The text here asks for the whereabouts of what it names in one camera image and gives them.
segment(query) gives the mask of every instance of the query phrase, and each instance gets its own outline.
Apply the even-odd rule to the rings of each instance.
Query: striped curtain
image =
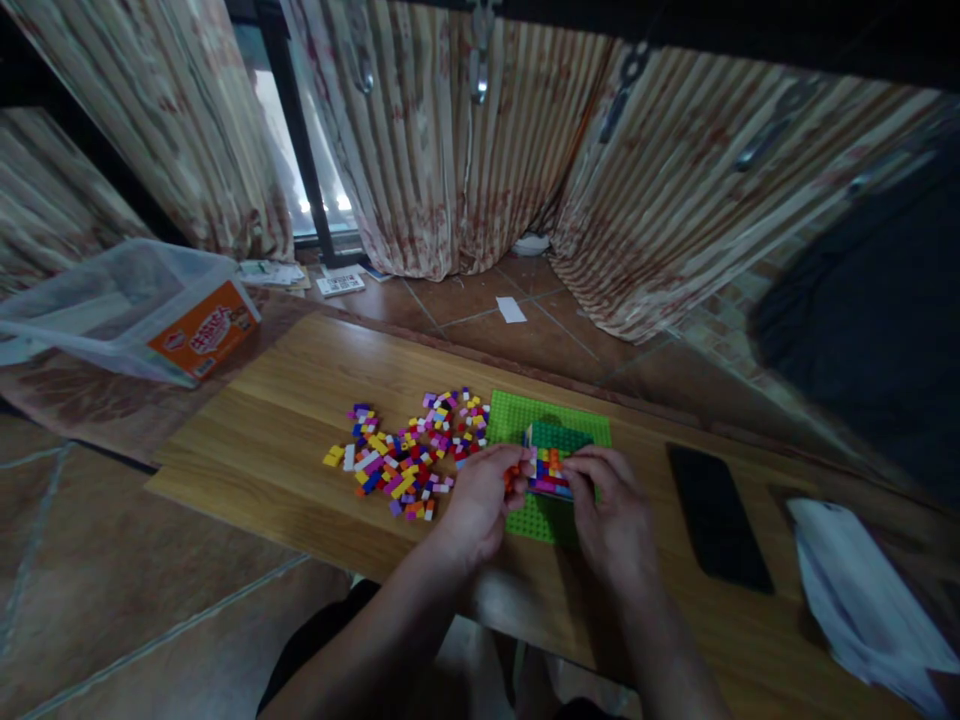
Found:
[[[223,0],[0,2],[194,247],[292,260]]]
[[[497,20],[489,92],[474,105],[470,15],[372,0],[360,3],[374,72],[364,95],[350,4],[283,4],[373,262],[433,280],[491,267],[560,186],[613,41]]]
[[[610,142],[616,50],[553,229],[554,269],[591,319],[640,342],[788,241],[928,121],[938,93],[824,78],[772,151],[738,155],[802,74],[668,48],[653,53]]]
[[[36,108],[0,111],[0,299],[150,231]]]

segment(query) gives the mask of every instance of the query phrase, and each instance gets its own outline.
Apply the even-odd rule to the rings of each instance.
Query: plastic storage box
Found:
[[[131,238],[0,304],[0,332],[118,373],[196,386],[260,322],[237,263]]]

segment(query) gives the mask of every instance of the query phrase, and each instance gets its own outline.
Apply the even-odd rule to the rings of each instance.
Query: smartphone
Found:
[[[710,577],[773,595],[770,571],[760,553],[747,512],[720,458],[668,445],[693,552]]]

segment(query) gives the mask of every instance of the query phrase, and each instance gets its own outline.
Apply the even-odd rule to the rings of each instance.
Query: tiled floor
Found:
[[[284,643],[349,588],[26,420],[0,414],[0,437],[0,717],[252,718]],[[635,694],[547,662],[557,696],[638,716]],[[403,717],[515,717],[494,635],[463,618],[412,680]]]
[[[322,276],[315,250],[300,262]],[[759,392],[666,333],[640,346],[597,328],[544,257],[506,256],[480,275],[443,282],[394,278],[324,300],[351,312],[441,337],[508,360],[691,413],[843,462],[830,442],[790,418]],[[516,298],[527,322],[506,324],[497,296]]]

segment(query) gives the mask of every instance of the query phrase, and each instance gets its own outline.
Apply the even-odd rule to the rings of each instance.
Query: pile of lego bricks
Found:
[[[410,418],[396,435],[379,429],[380,418],[367,403],[357,403],[347,417],[355,421],[353,443],[334,445],[323,459],[325,465],[354,473],[359,496],[374,490],[390,495],[394,517],[433,520],[435,494],[449,493],[452,477],[440,479],[430,467],[452,452],[459,470],[467,458],[486,444],[490,406],[471,396],[468,388],[437,395],[426,393],[424,417]]]
[[[523,435],[524,447],[530,448],[535,458],[529,491],[561,500],[573,500],[570,483],[563,477],[563,461],[592,443],[593,438],[579,430],[542,422],[530,425]]]

